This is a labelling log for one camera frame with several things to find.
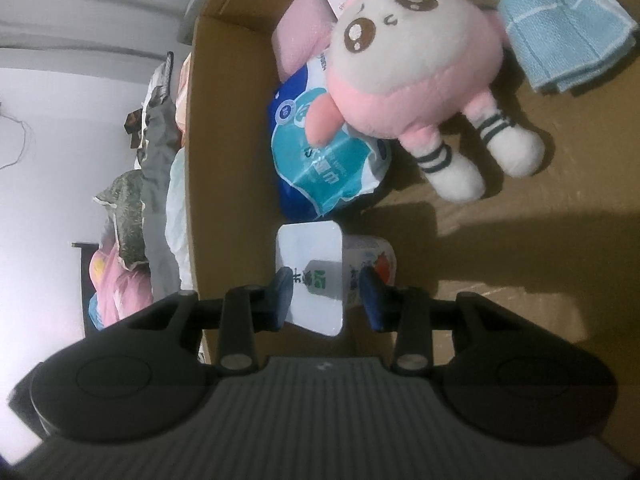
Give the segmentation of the white yogurt cup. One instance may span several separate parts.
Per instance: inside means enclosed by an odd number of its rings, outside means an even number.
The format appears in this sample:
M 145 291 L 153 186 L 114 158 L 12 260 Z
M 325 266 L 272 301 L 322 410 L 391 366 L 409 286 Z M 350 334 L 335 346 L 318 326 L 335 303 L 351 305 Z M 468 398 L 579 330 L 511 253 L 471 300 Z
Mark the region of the white yogurt cup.
M 341 333 L 345 311 L 362 304 L 360 271 L 369 266 L 387 285 L 395 283 L 397 259 L 381 237 L 346 234 L 334 221 L 281 226 L 276 265 L 293 271 L 293 297 L 286 320 L 322 336 Z

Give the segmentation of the blue tissue pack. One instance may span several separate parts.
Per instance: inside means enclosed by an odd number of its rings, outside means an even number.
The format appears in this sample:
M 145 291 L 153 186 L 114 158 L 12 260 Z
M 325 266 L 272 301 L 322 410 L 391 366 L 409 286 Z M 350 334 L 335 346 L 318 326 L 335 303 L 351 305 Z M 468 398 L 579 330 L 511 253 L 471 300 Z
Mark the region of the blue tissue pack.
M 308 143 L 308 108 L 325 93 L 326 55 L 320 53 L 280 85 L 268 107 L 280 208 L 294 222 L 318 220 L 373 193 L 392 161 L 388 142 L 367 138 L 349 125 L 342 125 L 324 148 Z

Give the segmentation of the pink plush doll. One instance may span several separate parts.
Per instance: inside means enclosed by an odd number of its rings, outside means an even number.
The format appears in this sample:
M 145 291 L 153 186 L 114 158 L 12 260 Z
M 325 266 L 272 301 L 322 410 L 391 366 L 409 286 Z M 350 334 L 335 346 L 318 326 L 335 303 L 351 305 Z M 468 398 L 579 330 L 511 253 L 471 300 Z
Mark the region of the pink plush doll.
M 498 15 L 469 0 L 349 0 L 326 51 L 326 93 L 308 108 L 305 134 L 328 145 L 341 126 L 396 140 L 434 191 L 451 203 L 485 193 L 480 170 L 442 138 L 462 114 L 501 170 L 529 177 L 544 141 L 511 119 L 490 90 L 503 63 Z

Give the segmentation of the pink sponge cloth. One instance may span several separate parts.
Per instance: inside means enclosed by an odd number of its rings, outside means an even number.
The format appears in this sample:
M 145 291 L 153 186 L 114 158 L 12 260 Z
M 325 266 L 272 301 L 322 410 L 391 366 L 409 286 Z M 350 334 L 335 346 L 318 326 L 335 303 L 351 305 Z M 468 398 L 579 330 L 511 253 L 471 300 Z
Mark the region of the pink sponge cloth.
M 328 0 L 293 0 L 271 36 L 281 82 L 326 50 L 335 22 Z

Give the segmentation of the blue checked towel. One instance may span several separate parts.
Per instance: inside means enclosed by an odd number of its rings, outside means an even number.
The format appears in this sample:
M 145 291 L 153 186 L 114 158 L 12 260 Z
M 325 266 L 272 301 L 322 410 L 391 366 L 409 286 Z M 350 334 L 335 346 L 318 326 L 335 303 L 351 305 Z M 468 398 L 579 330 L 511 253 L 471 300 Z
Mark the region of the blue checked towel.
M 530 86 L 564 92 L 613 68 L 638 23 L 617 0 L 495 0 Z

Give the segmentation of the green floral pillow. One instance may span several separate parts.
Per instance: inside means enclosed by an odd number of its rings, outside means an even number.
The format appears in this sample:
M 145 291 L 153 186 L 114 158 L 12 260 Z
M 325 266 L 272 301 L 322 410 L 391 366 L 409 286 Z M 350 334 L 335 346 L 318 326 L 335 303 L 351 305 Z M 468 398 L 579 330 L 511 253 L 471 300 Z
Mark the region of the green floral pillow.
M 141 200 L 142 171 L 121 174 L 93 200 L 105 208 L 114 224 L 115 244 L 122 266 L 131 271 L 146 263 Z

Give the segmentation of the cardboard box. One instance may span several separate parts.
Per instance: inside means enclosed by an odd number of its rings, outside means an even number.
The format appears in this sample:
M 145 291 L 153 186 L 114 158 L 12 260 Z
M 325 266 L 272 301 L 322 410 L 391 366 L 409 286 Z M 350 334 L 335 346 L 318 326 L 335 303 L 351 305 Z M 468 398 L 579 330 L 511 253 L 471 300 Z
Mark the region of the cardboard box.
M 216 298 L 269 281 L 282 224 L 267 107 L 279 79 L 271 34 L 293 0 L 207 0 L 190 69 L 186 168 L 195 287 Z M 602 437 L 639 458 L 639 57 L 570 93 L 529 88 L 513 61 L 502 109 L 546 142 L 536 176 L 502 174 L 471 126 L 448 141 L 480 168 L 487 195 L 441 200 L 403 150 L 378 192 L 337 214 L 346 232 L 390 242 L 397 281 L 439 298 L 462 290 L 594 352 L 620 396 Z

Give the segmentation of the dark grey dog-print blanket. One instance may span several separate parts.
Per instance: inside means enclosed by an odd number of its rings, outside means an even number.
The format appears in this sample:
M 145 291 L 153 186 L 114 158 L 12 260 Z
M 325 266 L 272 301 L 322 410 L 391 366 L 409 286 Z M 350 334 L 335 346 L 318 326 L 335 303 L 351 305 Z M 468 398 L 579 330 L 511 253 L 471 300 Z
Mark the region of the dark grey dog-print blanket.
M 166 200 L 170 168 L 180 145 L 175 104 L 170 96 L 172 62 L 157 67 L 143 102 L 142 140 L 138 161 L 142 172 L 142 233 L 155 301 L 179 289 L 176 259 L 166 236 Z

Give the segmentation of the grey curtain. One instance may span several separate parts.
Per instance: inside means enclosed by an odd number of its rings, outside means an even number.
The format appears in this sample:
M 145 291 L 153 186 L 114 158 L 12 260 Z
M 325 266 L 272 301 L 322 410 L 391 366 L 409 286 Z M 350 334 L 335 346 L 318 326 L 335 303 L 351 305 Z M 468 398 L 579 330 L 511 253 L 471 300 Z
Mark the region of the grey curtain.
M 201 1 L 1 0 L 1 44 L 161 58 L 191 40 Z

